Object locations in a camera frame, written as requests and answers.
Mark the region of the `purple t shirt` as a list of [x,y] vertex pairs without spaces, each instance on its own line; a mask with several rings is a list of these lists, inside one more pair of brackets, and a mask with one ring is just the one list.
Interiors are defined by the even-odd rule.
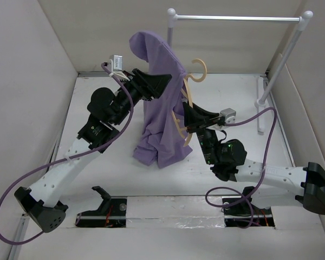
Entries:
[[152,31],[135,33],[129,46],[136,57],[148,63],[150,75],[172,76],[160,98],[144,102],[142,136],[133,152],[140,163],[146,166],[157,163],[159,168],[165,168],[184,160],[192,152],[173,120],[174,116],[184,118],[181,90],[187,72],[168,43]]

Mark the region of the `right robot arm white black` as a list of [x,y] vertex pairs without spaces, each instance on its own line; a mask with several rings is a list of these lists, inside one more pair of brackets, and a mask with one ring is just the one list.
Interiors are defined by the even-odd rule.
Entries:
[[197,105],[183,102],[184,126],[196,134],[206,164],[221,181],[252,183],[241,192],[242,211],[272,206],[301,206],[305,210],[325,215],[325,170],[315,162],[306,167],[277,167],[247,158],[244,145],[237,139],[217,138],[217,131],[238,126],[236,111],[228,108],[219,113],[208,112]]

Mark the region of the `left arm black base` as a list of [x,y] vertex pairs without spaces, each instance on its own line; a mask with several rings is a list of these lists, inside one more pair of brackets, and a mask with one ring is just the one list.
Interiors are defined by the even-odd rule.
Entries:
[[75,226],[78,228],[125,228],[127,197],[112,197],[100,186],[92,187],[102,199],[96,210],[78,213]]

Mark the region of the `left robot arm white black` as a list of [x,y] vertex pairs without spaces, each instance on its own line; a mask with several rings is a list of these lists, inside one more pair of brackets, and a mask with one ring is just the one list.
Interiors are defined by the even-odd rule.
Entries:
[[126,71],[124,76],[116,92],[106,87],[93,92],[87,106],[88,121],[65,153],[65,162],[29,187],[15,191],[20,206],[44,233],[52,232],[65,219],[68,206],[60,202],[60,197],[81,171],[106,150],[104,144],[119,134],[115,126],[140,100],[160,98],[172,78],[170,74],[149,75],[139,69]]

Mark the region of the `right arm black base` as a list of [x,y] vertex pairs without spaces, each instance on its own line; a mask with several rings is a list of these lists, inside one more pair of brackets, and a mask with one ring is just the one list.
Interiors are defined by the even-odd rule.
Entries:
[[[251,227],[275,227],[275,222],[271,208],[260,209],[254,205],[253,221]],[[244,201],[233,207],[222,209],[224,213],[224,224],[226,228],[245,228],[249,225],[251,219],[251,211],[248,204]]]

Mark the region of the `wooden clothes hanger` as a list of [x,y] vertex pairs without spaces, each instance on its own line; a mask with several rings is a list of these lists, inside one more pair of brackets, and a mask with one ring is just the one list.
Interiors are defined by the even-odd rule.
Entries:
[[[204,71],[203,71],[202,76],[199,78],[194,77],[193,74],[191,74],[191,73],[188,73],[184,77],[184,88],[181,89],[181,93],[186,98],[187,103],[190,105],[191,108],[193,107],[193,101],[192,101],[192,95],[191,95],[191,90],[189,87],[188,80],[191,79],[194,82],[200,83],[200,82],[204,81],[207,76],[207,66],[203,60],[196,58],[196,59],[192,60],[192,63],[199,63],[202,66]],[[181,128],[179,126],[180,119],[176,118],[174,111],[172,111],[171,114],[172,114],[172,118],[173,118],[173,121],[175,123],[175,126],[177,128],[179,135],[185,140],[185,143],[183,146],[186,147],[189,145],[189,143],[192,139],[192,134],[189,133],[187,135],[187,137],[185,137],[184,132],[186,132],[186,127]]]

